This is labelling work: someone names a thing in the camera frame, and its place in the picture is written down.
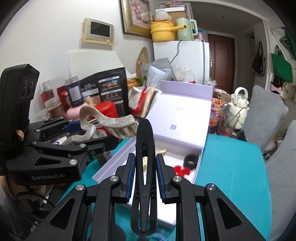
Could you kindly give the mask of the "yellow pot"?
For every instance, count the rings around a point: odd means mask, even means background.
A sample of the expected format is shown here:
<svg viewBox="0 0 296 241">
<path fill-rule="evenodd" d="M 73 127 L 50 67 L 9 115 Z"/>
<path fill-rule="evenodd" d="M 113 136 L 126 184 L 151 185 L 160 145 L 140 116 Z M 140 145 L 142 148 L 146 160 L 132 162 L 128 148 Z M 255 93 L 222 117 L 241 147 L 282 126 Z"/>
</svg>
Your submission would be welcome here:
<svg viewBox="0 0 296 241">
<path fill-rule="evenodd" d="M 176 27 L 172 21 L 153 21 L 150 24 L 152 41 L 157 42 L 170 42 L 176 38 L 175 32 L 183 27 Z"/>
</svg>

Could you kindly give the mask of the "red cylinder bottle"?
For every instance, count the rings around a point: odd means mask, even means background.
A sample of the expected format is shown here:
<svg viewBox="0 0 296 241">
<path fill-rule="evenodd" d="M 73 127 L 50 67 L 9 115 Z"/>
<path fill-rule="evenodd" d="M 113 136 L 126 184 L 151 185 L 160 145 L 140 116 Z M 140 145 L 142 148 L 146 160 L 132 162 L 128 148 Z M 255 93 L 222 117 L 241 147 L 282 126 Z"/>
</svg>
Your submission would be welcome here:
<svg viewBox="0 0 296 241">
<path fill-rule="evenodd" d="M 100 102 L 94 106 L 103 115 L 109 118 L 118 118 L 118 112 L 116 110 L 115 104 L 111 101 Z"/>
</svg>

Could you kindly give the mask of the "purple label bottle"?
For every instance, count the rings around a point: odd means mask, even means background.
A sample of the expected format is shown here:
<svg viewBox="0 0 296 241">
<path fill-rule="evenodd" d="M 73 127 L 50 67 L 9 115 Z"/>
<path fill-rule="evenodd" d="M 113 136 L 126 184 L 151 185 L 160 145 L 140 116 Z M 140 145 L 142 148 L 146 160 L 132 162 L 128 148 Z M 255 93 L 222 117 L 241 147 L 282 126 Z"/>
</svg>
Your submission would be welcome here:
<svg viewBox="0 0 296 241">
<path fill-rule="evenodd" d="M 65 86 L 73 108 L 81 106 L 84 101 L 78 76 L 72 76 L 65 80 Z"/>
</svg>

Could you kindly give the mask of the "pearl beige claw clip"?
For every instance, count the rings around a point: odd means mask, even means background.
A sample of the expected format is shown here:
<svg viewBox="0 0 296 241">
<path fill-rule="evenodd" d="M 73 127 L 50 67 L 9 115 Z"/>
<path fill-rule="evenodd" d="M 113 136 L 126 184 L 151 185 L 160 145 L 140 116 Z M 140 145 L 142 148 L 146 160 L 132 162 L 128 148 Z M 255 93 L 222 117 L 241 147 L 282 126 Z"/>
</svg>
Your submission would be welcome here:
<svg viewBox="0 0 296 241">
<path fill-rule="evenodd" d="M 95 136 L 97 128 L 102 127 L 119 139 L 127 139 L 137 135 L 138 122 L 131 114 L 121 118 L 109 118 L 95 107 L 85 105 L 79 111 L 79 118 L 80 127 L 86 133 L 70 136 L 62 143 L 63 145 L 91 140 Z"/>
</svg>

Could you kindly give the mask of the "black snack bag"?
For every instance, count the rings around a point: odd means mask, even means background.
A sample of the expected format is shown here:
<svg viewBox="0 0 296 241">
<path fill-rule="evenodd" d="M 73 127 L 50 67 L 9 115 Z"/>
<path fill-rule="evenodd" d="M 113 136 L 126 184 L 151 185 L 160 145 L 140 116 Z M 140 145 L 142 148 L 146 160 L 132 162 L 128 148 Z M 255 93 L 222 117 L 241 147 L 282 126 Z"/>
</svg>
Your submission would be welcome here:
<svg viewBox="0 0 296 241">
<path fill-rule="evenodd" d="M 120 117 L 130 114 L 124 67 L 95 73 L 79 81 L 84 101 L 90 106 L 110 101 Z"/>
</svg>

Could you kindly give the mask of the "brown spice jar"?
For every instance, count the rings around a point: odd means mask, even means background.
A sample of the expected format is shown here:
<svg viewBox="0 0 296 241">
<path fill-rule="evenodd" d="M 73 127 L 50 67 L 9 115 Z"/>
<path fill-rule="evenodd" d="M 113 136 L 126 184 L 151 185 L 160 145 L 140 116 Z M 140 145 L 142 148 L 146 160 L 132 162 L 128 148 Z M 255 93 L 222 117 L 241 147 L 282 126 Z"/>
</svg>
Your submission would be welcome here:
<svg viewBox="0 0 296 241">
<path fill-rule="evenodd" d="M 48 99 L 45 102 L 45 107 L 51 118 L 63 118 L 65 116 L 65 111 L 59 96 Z"/>
</svg>

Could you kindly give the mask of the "grey leaf chair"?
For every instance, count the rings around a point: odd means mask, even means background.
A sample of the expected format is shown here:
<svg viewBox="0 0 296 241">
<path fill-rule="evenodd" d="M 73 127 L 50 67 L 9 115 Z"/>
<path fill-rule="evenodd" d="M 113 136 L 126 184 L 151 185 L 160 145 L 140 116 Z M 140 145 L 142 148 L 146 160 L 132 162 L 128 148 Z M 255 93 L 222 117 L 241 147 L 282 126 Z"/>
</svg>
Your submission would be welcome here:
<svg viewBox="0 0 296 241">
<path fill-rule="evenodd" d="M 295 120 L 276 152 L 265 163 L 272 198 L 270 240 L 279 240 L 295 215 Z"/>
<path fill-rule="evenodd" d="M 279 95 L 255 85 L 243 132 L 249 143 L 256 144 L 263 152 L 278 132 L 288 114 L 288 107 Z"/>
</svg>

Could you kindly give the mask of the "gold framed picture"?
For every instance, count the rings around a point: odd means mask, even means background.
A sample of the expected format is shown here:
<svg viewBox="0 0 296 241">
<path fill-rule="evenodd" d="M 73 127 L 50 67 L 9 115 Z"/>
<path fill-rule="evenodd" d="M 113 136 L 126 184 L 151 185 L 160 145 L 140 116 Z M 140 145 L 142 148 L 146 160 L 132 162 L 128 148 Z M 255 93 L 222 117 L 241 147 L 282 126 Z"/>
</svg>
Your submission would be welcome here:
<svg viewBox="0 0 296 241">
<path fill-rule="evenodd" d="M 151 38 L 150 2 L 147 0 L 120 0 L 119 3 L 123 33 Z"/>
</svg>

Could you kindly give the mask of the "green electric kettle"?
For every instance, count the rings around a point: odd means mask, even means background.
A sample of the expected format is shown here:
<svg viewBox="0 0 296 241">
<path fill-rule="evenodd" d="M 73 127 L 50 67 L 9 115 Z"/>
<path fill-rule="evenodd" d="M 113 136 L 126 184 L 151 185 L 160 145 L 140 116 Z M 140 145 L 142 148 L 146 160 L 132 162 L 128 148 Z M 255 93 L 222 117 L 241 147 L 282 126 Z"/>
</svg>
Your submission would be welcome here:
<svg viewBox="0 0 296 241">
<path fill-rule="evenodd" d="M 178 41 L 193 41 L 198 34 L 197 21 L 188 18 L 178 18 L 175 22 L 177 27 L 183 27 L 177 30 Z"/>
</svg>

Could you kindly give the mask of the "green tote bag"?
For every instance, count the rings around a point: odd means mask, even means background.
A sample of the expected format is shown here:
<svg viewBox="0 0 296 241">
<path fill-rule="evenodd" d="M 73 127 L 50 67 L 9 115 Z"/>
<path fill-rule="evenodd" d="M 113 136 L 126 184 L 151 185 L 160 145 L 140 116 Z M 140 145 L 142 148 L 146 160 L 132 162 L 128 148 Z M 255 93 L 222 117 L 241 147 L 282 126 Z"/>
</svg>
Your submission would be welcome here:
<svg viewBox="0 0 296 241">
<path fill-rule="evenodd" d="M 293 73 L 291 64 L 285 58 L 271 53 L 273 61 L 273 73 L 287 83 L 293 83 Z"/>
</svg>

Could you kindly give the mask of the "wall intercom panel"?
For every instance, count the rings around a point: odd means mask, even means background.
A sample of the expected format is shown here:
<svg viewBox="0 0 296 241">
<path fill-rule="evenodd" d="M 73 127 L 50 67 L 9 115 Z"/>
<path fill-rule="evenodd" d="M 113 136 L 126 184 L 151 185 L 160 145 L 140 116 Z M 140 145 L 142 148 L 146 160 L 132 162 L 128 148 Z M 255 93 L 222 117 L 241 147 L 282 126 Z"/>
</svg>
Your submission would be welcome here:
<svg viewBox="0 0 296 241">
<path fill-rule="evenodd" d="M 82 24 L 81 41 L 85 43 L 114 45 L 114 25 L 85 18 Z"/>
</svg>

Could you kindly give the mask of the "red snack packet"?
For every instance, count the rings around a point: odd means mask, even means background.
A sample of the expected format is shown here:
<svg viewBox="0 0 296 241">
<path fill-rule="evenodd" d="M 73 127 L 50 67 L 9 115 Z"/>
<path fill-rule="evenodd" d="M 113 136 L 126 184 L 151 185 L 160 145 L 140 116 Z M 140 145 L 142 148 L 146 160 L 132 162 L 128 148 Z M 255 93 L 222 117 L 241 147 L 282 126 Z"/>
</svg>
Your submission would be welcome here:
<svg viewBox="0 0 296 241">
<path fill-rule="evenodd" d="M 141 88 L 132 87 L 128 91 L 128 105 L 130 113 L 137 118 L 145 118 L 152 104 L 156 86 Z"/>
</svg>

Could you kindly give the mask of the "instant noodle cup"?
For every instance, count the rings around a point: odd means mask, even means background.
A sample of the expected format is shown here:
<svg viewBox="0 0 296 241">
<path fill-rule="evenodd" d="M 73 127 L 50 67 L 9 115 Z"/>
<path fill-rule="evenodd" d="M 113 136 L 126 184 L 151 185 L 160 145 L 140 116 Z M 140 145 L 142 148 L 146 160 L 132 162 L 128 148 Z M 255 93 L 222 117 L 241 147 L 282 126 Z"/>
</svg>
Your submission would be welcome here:
<svg viewBox="0 0 296 241">
<path fill-rule="evenodd" d="M 224 105 L 224 101 L 212 98 L 209 127 L 214 128 L 218 125 Z"/>
</svg>

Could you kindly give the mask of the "red propeller hair clip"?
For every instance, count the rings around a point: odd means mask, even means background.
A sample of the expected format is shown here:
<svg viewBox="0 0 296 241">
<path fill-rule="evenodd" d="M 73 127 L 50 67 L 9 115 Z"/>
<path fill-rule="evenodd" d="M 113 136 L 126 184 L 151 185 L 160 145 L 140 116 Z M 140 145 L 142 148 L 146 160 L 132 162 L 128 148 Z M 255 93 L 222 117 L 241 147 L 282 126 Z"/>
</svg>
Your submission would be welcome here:
<svg viewBox="0 0 296 241">
<path fill-rule="evenodd" d="M 185 176 L 190 175 L 190 170 L 188 167 L 182 167 L 182 166 L 174 166 L 174 170 L 177 176 L 180 176 L 182 178 L 185 178 Z"/>
</svg>

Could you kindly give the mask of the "white mini fridge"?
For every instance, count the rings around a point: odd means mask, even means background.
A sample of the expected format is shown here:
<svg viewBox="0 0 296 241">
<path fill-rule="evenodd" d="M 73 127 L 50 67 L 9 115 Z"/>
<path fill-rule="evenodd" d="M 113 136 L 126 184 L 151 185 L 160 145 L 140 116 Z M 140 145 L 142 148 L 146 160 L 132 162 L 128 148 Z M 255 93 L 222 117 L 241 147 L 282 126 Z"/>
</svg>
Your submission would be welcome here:
<svg viewBox="0 0 296 241">
<path fill-rule="evenodd" d="M 168 58 L 171 66 L 189 68 L 194 81 L 203 84 L 210 78 L 209 43 L 203 41 L 168 41 L 153 44 L 154 58 Z"/>
</svg>

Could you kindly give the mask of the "black long hair clip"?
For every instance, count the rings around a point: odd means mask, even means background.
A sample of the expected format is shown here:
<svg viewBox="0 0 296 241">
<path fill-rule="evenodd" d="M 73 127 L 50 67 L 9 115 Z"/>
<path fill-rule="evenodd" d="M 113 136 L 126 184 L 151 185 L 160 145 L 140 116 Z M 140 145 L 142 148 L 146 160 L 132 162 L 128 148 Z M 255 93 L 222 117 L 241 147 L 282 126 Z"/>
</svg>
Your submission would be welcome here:
<svg viewBox="0 0 296 241">
<path fill-rule="evenodd" d="M 135 144 L 135 189 L 130 226 L 139 236 L 152 235 L 158 225 L 156 151 L 152 127 L 140 121 Z"/>
</svg>

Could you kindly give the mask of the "black hanging handbag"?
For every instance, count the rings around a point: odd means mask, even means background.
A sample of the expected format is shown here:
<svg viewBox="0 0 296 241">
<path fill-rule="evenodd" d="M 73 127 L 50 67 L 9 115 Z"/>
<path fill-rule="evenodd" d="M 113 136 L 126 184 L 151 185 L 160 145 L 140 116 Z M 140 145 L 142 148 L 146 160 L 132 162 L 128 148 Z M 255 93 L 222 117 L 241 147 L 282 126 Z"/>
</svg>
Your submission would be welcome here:
<svg viewBox="0 0 296 241">
<path fill-rule="evenodd" d="M 265 75 L 265 69 L 266 69 L 265 59 L 266 59 L 266 57 L 264 56 L 264 53 L 263 53 L 262 42 L 259 41 L 258 49 L 257 49 L 257 52 L 254 56 L 254 60 L 252 63 L 252 69 L 258 75 L 261 75 L 261 76 Z"/>
</svg>

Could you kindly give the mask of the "brown entrance door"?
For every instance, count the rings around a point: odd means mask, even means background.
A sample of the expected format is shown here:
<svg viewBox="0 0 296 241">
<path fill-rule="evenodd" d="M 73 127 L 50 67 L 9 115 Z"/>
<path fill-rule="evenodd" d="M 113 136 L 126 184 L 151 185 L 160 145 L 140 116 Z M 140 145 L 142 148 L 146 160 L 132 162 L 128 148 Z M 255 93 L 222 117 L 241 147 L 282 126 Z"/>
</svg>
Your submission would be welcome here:
<svg viewBox="0 0 296 241">
<path fill-rule="evenodd" d="M 210 49 L 210 77 L 216 81 L 216 88 L 231 93 L 235 73 L 234 38 L 208 35 Z"/>
</svg>

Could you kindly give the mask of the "glass mug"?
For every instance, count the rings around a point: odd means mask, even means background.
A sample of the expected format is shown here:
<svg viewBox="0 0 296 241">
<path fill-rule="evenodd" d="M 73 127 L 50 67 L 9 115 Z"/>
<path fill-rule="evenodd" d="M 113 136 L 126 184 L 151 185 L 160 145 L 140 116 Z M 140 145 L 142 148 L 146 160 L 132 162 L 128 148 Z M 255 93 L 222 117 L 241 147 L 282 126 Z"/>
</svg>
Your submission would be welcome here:
<svg viewBox="0 0 296 241">
<path fill-rule="evenodd" d="M 239 120 L 240 113 L 231 108 L 225 106 L 222 108 L 219 124 L 218 134 L 224 137 L 237 138 L 243 131 L 243 123 Z"/>
</svg>

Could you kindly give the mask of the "lavender open gift box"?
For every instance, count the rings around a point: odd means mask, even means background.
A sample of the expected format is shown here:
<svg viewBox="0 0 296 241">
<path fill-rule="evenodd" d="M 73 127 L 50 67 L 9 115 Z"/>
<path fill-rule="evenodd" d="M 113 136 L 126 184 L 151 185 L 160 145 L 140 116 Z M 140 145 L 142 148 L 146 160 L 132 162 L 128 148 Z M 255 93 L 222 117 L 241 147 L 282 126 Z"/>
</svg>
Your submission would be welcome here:
<svg viewBox="0 0 296 241">
<path fill-rule="evenodd" d="M 205 146 L 211 110 L 213 87 L 187 82 L 162 81 L 161 93 L 147 115 L 151 123 L 156 151 L 166 149 L 164 161 L 169 166 L 183 166 L 185 156 L 199 155 L 197 167 L 185 178 L 195 183 Z M 126 164 L 129 153 L 135 154 L 136 137 L 92 177 L 96 183 L 114 175 L 118 166 Z M 176 205 L 162 203 L 157 187 L 158 224 L 173 229 L 176 225 Z"/>
</svg>

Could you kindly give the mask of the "near grey leaf chair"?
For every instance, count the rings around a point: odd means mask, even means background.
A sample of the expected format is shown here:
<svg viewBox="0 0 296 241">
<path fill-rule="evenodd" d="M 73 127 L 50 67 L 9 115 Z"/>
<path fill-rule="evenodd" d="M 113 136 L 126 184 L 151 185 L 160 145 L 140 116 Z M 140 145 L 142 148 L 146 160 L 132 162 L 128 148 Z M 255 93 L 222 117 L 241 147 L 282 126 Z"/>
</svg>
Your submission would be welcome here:
<svg viewBox="0 0 296 241">
<path fill-rule="evenodd" d="M 270 240 L 279 240 L 295 215 L 295 120 L 276 152 L 265 163 L 272 198 Z"/>
</svg>

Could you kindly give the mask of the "white cream kettle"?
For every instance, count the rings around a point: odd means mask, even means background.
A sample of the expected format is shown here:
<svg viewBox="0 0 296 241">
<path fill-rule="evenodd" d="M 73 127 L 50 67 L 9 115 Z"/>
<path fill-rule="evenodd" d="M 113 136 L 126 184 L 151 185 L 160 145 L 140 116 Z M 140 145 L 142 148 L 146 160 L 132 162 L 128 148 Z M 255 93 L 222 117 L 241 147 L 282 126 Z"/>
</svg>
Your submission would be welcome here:
<svg viewBox="0 0 296 241">
<path fill-rule="evenodd" d="M 244 87 L 236 88 L 234 93 L 231 94 L 231 101 L 228 103 L 230 116 L 227 117 L 227 121 L 229 121 L 231 125 L 236 122 L 234 130 L 240 131 L 242 129 L 249 110 L 248 105 L 247 89 Z"/>
</svg>

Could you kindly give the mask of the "far grey leaf chair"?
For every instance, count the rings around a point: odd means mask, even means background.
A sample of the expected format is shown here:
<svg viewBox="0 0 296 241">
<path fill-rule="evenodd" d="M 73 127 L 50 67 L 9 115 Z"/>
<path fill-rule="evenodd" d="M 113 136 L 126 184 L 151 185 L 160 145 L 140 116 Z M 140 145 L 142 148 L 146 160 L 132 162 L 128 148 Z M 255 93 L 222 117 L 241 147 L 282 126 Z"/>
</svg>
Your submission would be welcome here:
<svg viewBox="0 0 296 241">
<path fill-rule="evenodd" d="M 279 95 L 255 85 L 243 132 L 249 143 L 256 144 L 263 152 L 278 132 L 288 114 L 288 107 Z"/>
</svg>

